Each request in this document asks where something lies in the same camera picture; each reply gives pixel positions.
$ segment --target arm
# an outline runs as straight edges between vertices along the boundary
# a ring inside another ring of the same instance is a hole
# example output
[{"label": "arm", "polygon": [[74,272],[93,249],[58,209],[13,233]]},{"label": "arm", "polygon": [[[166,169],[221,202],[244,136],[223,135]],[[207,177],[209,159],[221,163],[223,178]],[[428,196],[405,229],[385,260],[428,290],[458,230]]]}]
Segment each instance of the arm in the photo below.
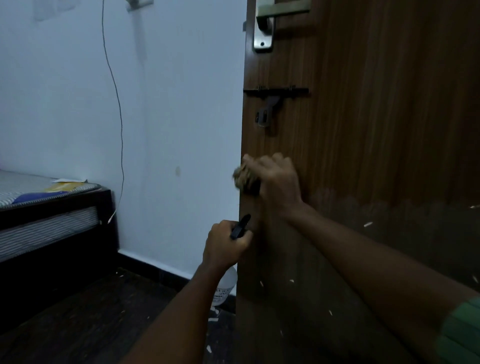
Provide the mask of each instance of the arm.
[{"label": "arm", "polygon": [[232,241],[234,223],[215,224],[205,243],[203,262],[192,280],[168,304],[135,343],[122,364],[201,363],[208,311],[218,282],[248,248],[252,233]]},{"label": "arm", "polygon": [[289,158],[244,162],[261,181],[260,196],[330,261],[383,322],[419,355],[435,361],[435,339],[447,315],[478,296],[388,246],[320,216],[302,202]]}]

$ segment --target hand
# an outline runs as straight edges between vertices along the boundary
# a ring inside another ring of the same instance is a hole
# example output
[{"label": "hand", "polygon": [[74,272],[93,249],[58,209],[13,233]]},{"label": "hand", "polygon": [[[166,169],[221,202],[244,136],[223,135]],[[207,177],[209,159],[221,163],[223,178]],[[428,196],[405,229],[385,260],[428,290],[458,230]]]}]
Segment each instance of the hand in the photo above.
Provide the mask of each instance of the hand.
[{"label": "hand", "polygon": [[244,236],[231,240],[230,234],[236,222],[223,220],[213,224],[205,243],[204,260],[202,264],[207,268],[225,271],[238,262],[242,253],[247,250],[253,238],[251,231],[246,231]]},{"label": "hand", "polygon": [[281,153],[275,153],[271,158],[263,156],[254,160],[246,154],[243,162],[261,180],[260,197],[280,216],[286,218],[303,205],[299,178],[290,158],[283,158]]}]

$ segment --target person's left hand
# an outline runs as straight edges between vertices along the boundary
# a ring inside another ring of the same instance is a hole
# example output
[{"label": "person's left hand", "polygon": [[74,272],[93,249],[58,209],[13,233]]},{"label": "person's left hand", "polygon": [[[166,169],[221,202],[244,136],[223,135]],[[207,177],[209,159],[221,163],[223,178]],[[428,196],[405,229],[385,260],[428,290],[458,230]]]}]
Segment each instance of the person's left hand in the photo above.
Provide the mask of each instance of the person's left hand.
[{"label": "person's left hand", "polygon": [[248,230],[237,240],[231,240],[230,234],[236,222],[223,220],[213,224],[205,243],[204,260],[206,267],[223,273],[238,262],[242,253],[249,247],[253,233]]}]

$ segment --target bed frame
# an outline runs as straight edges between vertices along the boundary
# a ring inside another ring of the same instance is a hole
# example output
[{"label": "bed frame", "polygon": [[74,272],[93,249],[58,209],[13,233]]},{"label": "bed frame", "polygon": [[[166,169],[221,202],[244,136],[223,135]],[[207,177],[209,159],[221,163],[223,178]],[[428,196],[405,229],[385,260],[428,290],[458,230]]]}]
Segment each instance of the bed frame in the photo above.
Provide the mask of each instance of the bed frame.
[{"label": "bed frame", "polygon": [[113,271],[118,251],[110,190],[0,209],[1,231],[92,206],[99,225],[0,263],[0,334]]}]

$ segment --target dark tiled floor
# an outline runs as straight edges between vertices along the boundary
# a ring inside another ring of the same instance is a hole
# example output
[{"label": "dark tiled floor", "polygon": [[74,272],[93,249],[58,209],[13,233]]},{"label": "dark tiled floor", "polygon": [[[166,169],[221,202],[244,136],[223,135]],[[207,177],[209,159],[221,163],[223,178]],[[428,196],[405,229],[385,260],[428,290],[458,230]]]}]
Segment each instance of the dark tiled floor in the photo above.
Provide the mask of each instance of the dark tiled floor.
[{"label": "dark tiled floor", "polygon": [[[0,337],[2,363],[117,363],[175,292],[118,269]],[[216,317],[210,311],[210,317]],[[235,316],[208,323],[204,363],[233,362]]]}]

